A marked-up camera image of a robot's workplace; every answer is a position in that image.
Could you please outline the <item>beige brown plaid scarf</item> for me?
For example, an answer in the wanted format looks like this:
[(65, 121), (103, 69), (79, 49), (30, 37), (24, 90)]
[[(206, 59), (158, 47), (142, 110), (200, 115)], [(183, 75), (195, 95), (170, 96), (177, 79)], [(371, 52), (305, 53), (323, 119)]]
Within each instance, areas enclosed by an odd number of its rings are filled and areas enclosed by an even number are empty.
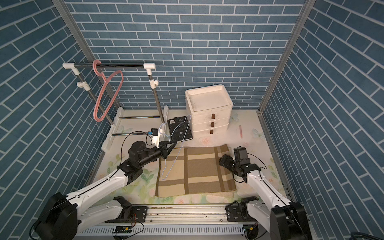
[(211, 194), (236, 191), (233, 174), (219, 165), (227, 145), (203, 148), (175, 148), (160, 159), (155, 196)]

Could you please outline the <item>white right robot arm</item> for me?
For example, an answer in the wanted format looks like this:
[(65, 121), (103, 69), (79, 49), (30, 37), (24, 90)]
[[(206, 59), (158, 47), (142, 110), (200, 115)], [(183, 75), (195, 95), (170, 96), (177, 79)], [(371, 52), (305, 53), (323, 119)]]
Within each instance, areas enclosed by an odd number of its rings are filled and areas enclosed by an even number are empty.
[(246, 222), (256, 220), (272, 240), (311, 240), (305, 208), (284, 197), (269, 183), (262, 167), (251, 163), (246, 148), (235, 148), (234, 156), (223, 155), (219, 160), (220, 166), (241, 177), (259, 195), (242, 199), (238, 203), (240, 218)]

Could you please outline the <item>floral table mat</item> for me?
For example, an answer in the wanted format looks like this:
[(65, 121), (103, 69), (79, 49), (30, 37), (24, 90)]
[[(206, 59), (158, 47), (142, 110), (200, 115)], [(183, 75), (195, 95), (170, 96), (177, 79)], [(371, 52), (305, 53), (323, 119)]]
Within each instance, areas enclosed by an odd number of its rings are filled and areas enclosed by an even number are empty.
[[(160, 123), (161, 121), (158, 119), (122, 120), (121, 128), (131, 133), (136, 130), (146, 131), (152, 127), (158, 127)], [(242, 126), (243, 130), (242, 139), (240, 138), (239, 125)], [(112, 147), (103, 157), (101, 165), (95, 175), (95, 180), (100, 180), (106, 175), (111, 174), (120, 164), (120, 161), (128, 157), (128, 150), (131, 145), (136, 141), (144, 141), (145, 139), (146, 137), (143, 135), (114, 138)], [(184, 143), (184, 147), (186, 148), (216, 147), (221, 145), (228, 146), (230, 155), (233, 154), (234, 148), (239, 146), (245, 147), (250, 154), (251, 162), (261, 166), (262, 172), (267, 180), (283, 196), (287, 195), (256, 111), (233, 110), (230, 117), (229, 128), (226, 132), (202, 138), (194, 138)], [(98, 201), (98, 204), (107, 203), (116, 196), (123, 196), (132, 204), (137, 205), (226, 204), (257, 195), (255, 190), (243, 183), (241, 178), (236, 177), (235, 183), (237, 190), (233, 192), (159, 198), (155, 196), (159, 163), (159, 161), (156, 161), (146, 165), (143, 174), (141, 174), (137, 180), (128, 186), (110, 193)]]

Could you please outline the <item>black hardcover book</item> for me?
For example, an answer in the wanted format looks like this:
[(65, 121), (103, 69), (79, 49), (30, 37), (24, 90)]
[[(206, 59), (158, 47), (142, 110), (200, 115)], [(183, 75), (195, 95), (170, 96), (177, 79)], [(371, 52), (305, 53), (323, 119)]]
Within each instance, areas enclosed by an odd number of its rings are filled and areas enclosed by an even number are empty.
[(183, 142), (193, 139), (190, 127), (191, 116), (175, 117), (167, 121), (171, 141)]

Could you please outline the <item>pink pen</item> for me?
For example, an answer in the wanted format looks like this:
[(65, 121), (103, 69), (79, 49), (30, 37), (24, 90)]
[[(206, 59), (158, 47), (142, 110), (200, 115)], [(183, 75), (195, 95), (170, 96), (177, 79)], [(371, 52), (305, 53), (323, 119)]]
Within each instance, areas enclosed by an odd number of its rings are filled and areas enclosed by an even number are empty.
[(239, 133), (240, 133), (240, 138), (242, 139), (243, 138), (243, 130), (242, 130), (241, 125), (239, 125)]

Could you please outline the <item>white three-drawer storage box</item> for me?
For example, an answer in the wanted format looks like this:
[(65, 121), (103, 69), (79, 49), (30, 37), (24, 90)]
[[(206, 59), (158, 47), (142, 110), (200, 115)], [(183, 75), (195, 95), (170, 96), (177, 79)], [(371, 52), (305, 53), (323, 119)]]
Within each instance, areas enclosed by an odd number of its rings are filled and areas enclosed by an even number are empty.
[(194, 138), (227, 131), (233, 102), (224, 85), (214, 85), (185, 92), (190, 127)]

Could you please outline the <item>steel clothes rack white joints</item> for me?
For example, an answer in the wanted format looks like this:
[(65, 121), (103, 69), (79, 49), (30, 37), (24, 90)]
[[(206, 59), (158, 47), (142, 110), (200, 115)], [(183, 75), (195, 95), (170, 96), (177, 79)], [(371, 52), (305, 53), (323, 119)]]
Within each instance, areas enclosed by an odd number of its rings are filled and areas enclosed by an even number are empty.
[[(156, 64), (138, 63), (123, 64), (102, 63), (94, 60), (92, 63), (63, 63), (63, 68), (72, 71), (78, 77), (77, 86), (95, 101), (93, 118), (97, 122), (107, 120), (111, 124), (110, 132), (103, 142), (102, 150), (107, 152), (116, 137), (125, 137), (128, 130), (121, 128), (124, 120), (123, 111), (129, 109), (157, 109), (156, 118), (165, 123), (169, 108), (160, 103), (158, 94), (158, 79), (154, 78)], [(83, 69), (91, 70), (101, 80), (102, 87), (99, 93), (94, 93), (80, 76)]]

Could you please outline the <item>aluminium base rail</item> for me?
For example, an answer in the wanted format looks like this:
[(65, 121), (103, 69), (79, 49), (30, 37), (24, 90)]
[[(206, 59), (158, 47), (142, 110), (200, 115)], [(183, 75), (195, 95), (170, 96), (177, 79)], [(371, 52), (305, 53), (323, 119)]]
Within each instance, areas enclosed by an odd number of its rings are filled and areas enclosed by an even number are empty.
[(241, 235), (248, 240), (311, 240), (310, 224), (299, 204), (268, 209), (260, 201), (211, 205), (134, 206), (128, 221), (97, 224), (77, 240), (131, 240), (144, 236)]

